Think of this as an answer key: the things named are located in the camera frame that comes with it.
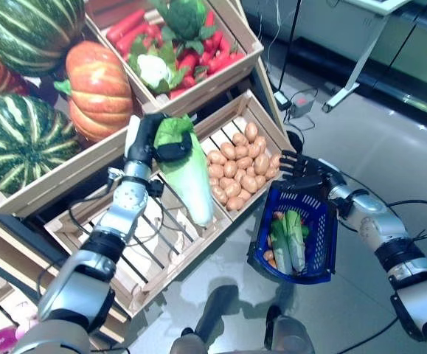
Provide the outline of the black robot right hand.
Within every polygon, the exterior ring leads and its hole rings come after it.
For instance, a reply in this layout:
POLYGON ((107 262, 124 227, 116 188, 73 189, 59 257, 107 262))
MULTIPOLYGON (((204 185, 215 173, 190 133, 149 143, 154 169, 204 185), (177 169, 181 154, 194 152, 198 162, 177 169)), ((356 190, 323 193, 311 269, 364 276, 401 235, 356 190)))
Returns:
POLYGON ((282 178, 293 186, 316 189, 325 196, 334 187, 347 184, 341 172, 327 162, 291 150, 282 150, 279 169, 282 178))

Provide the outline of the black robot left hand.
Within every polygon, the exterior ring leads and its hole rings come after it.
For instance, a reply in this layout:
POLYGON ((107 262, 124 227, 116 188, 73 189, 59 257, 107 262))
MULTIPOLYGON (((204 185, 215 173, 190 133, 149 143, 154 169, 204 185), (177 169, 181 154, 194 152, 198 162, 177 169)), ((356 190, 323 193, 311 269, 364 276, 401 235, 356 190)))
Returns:
POLYGON ((125 140, 126 162, 141 162, 147 166, 157 162, 177 162, 192 152, 190 128, 186 121, 163 113, 147 114, 143 118, 133 114, 128 123, 125 140))

